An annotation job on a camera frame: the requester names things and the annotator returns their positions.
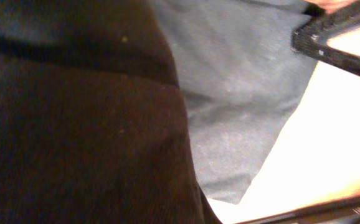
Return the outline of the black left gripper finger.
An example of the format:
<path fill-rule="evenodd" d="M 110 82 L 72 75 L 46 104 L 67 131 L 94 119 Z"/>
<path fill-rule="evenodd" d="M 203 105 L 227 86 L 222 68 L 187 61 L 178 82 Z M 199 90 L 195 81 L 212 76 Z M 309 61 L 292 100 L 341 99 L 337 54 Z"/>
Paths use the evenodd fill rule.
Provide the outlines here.
<path fill-rule="evenodd" d="M 360 195 L 238 224 L 360 224 Z"/>

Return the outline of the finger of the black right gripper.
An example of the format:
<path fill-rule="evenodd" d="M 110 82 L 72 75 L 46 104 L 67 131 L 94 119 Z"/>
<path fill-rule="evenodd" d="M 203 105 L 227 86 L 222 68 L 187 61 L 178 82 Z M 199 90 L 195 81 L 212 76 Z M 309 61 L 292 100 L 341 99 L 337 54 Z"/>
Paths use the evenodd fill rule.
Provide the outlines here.
<path fill-rule="evenodd" d="M 330 44 L 359 29 L 360 0 L 296 28 L 291 35 L 291 49 L 360 77 L 360 53 Z"/>

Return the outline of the dark teal t-shirt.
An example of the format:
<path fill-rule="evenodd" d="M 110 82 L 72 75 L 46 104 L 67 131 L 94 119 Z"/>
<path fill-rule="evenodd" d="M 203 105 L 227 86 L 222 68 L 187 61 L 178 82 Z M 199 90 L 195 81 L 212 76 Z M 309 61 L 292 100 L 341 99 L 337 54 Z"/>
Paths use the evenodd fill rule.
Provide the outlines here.
<path fill-rule="evenodd" d="M 0 1 L 0 223 L 217 223 L 299 105 L 306 1 Z"/>

